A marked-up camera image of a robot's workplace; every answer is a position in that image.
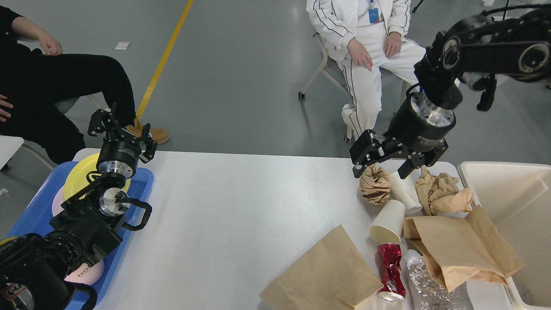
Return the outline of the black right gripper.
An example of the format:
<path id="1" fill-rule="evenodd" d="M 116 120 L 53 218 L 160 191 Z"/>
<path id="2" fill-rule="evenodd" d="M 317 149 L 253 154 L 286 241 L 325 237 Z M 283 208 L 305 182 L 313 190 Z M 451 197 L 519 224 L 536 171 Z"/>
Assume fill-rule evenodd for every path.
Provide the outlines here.
<path id="1" fill-rule="evenodd" d="M 384 135 L 366 130 L 353 143 L 354 177 L 360 178 L 367 167 L 390 158 L 406 158 L 397 170 L 401 179 L 420 167 L 432 167 L 448 149 L 444 137 L 455 125 L 452 110 L 436 106 L 425 93 L 408 94 Z"/>

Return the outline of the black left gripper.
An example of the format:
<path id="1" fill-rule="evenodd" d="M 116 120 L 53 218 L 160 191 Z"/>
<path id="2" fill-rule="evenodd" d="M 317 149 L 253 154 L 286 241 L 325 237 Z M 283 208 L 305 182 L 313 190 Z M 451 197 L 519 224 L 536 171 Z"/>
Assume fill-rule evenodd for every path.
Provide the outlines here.
<path id="1" fill-rule="evenodd" d="M 97 171 L 100 173 L 115 172 L 130 179 L 136 173 L 138 159 L 142 163 L 151 161 L 158 143 L 150 134 L 150 124 L 148 123 L 144 125 L 141 135 L 136 138 L 138 145 L 130 143 L 130 134 L 120 126 L 113 116 L 117 105 L 114 102 L 109 111 L 99 108 L 91 115 L 88 135 L 105 134 L 96 164 Z"/>

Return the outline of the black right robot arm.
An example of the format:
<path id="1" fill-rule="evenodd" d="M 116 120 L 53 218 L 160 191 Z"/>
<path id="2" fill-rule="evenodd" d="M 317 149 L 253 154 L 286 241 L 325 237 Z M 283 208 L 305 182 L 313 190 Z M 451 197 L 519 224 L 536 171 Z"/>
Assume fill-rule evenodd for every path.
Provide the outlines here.
<path id="1" fill-rule="evenodd" d="M 445 136 L 456 125 L 453 110 L 462 102 L 456 79 L 481 86 L 480 111 L 492 106 L 497 74 L 525 83 L 549 79 L 550 5 L 527 8 L 523 16 L 500 22 L 490 18 L 495 10 L 484 11 L 439 32 L 415 65 L 421 91 L 406 91 L 383 135 L 367 130 L 352 145 L 354 177 L 391 158 L 405 160 L 398 169 L 402 179 L 434 165 L 448 149 Z"/>

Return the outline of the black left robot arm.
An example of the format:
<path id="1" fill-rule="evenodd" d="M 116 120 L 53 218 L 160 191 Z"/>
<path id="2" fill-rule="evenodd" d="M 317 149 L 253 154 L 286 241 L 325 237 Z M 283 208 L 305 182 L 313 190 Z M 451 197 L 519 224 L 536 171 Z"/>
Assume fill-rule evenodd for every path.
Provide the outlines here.
<path id="1" fill-rule="evenodd" d="M 123 241 L 118 230 L 140 231 L 150 218 L 147 202 L 130 198 L 123 187 L 136 173 L 138 161 L 152 160 L 157 141 L 145 124 L 139 137 L 123 129 L 113 111 L 98 109 L 88 134 L 105 134 L 88 185 L 67 198 L 50 220 L 53 231 L 28 233 L 1 242 L 1 308 L 64 310 L 77 291 L 88 295 L 83 310 L 92 310 L 98 293 L 65 278 L 82 264 L 89 267 L 111 254 Z"/>

